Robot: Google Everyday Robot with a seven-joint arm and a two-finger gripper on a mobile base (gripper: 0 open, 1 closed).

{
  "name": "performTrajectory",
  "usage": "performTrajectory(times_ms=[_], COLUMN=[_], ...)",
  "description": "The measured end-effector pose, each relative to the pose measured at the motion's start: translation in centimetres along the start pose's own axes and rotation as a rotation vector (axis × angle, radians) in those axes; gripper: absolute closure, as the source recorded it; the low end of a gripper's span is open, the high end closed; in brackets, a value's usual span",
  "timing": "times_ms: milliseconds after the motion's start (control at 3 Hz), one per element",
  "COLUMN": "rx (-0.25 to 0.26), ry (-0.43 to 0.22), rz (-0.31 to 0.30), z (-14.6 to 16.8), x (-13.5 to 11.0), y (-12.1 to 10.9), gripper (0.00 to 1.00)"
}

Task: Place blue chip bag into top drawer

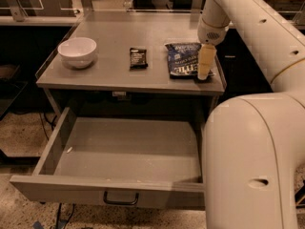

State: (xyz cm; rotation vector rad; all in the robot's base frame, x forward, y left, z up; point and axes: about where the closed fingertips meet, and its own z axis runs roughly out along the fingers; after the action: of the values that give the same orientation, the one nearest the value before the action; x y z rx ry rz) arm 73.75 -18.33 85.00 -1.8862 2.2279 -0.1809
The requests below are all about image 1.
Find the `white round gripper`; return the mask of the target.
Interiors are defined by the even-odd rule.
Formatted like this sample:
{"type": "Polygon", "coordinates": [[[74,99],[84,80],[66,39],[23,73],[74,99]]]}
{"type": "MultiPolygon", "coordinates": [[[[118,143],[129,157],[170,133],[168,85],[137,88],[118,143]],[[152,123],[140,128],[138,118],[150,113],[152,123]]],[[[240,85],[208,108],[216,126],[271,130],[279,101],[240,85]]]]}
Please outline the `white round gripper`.
{"type": "Polygon", "coordinates": [[[228,31],[228,26],[211,26],[200,19],[197,27],[197,36],[203,44],[198,53],[197,77],[205,80],[214,62],[215,46],[220,44],[228,31]]]}

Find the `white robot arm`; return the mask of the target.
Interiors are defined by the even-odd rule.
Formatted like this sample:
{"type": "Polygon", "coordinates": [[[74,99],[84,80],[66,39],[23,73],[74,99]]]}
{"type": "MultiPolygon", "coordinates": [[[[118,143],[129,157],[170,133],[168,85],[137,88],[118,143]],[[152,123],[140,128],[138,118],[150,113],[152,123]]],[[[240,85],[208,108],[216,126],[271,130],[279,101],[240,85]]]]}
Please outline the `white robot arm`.
{"type": "Polygon", "coordinates": [[[263,0],[207,0],[227,15],[272,87],[219,104],[204,127],[208,229],[297,229],[305,160],[305,37],[263,0]]]}

